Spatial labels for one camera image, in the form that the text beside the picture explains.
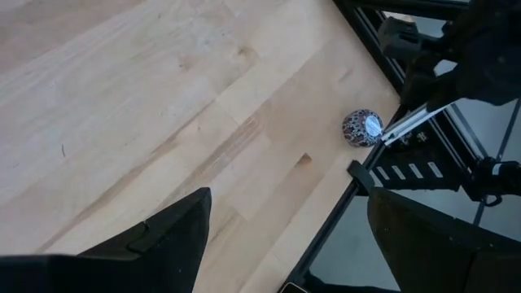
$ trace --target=decorated ball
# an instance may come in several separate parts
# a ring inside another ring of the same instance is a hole
[[[382,137],[383,123],[371,110],[360,109],[345,117],[344,138],[354,147],[372,147]]]

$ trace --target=ball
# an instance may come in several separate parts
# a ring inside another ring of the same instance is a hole
[[[382,137],[383,123],[373,111],[360,109],[345,117],[342,131],[350,145],[372,147]]]

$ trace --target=black bracket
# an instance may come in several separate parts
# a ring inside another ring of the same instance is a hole
[[[374,187],[374,179],[369,173],[369,170],[362,166],[357,160],[353,160],[348,167],[348,173],[358,186],[358,195],[368,196]]]
[[[384,55],[410,61],[422,50],[422,34],[415,23],[388,17],[378,31]]]
[[[481,159],[472,170],[472,184],[484,195],[496,197],[485,207],[497,206],[503,195],[521,195],[521,165],[516,161],[501,162],[491,157]]]

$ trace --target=wooden floor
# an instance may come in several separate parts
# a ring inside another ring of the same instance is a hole
[[[0,254],[78,253],[200,186],[195,292],[274,292],[398,99],[330,0],[2,0]]]

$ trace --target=black plastic part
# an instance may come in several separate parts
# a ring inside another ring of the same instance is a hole
[[[500,162],[487,157],[472,170],[473,181],[488,195],[521,196],[521,165],[517,161]]]
[[[0,291],[192,292],[211,205],[201,188],[79,256],[0,258]]]
[[[388,17],[378,30],[380,49],[387,56],[411,60],[422,49],[422,38],[415,23]]]
[[[357,160],[353,160],[348,167],[348,173],[358,186],[358,195],[369,195],[374,187],[374,180],[369,171]]]

